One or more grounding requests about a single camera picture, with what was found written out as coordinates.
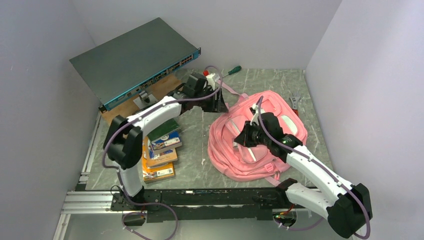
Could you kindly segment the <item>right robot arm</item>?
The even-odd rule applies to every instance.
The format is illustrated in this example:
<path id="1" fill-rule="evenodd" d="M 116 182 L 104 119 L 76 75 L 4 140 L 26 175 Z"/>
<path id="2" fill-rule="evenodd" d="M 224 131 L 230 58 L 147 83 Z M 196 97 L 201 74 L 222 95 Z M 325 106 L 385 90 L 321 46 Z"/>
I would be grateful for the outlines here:
<path id="1" fill-rule="evenodd" d="M 283 132 L 273 113 L 265 112 L 258 120 L 245 121 L 234 141 L 248 148 L 267 147 L 273 156 L 300 171 L 317 187 L 312 190 L 293 179 L 283 181 L 278 185 L 281 190 L 275 194 L 280 207 L 305 207 L 327 220 L 343 238 L 369 238 L 373 216 L 368 188 L 362 183 L 352 184 L 325 166 L 300 139 Z"/>

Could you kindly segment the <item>pink backpack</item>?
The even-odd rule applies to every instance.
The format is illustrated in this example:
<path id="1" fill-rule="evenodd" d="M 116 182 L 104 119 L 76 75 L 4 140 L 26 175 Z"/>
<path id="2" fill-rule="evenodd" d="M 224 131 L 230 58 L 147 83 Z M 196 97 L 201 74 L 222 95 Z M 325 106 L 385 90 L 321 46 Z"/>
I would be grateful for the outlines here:
<path id="1" fill-rule="evenodd" d="M 284 133 L 292 134 L 306 143 L 308 132 L 301 119 L 279 94 L 266 90 L 250 96 L 240 94 L 229 111 L 210 125 L 207 152 L 215 168 L 232 180 L 248 182 L 266 179 L 277 186 L 281 173 L 290 166 L 273 156 L 264 145 L 248 148 L 234 142 L 244 123 L 252 119 L 250 108 L 260 97 L 263 97 L 261 112 L 273 113 Z"/>

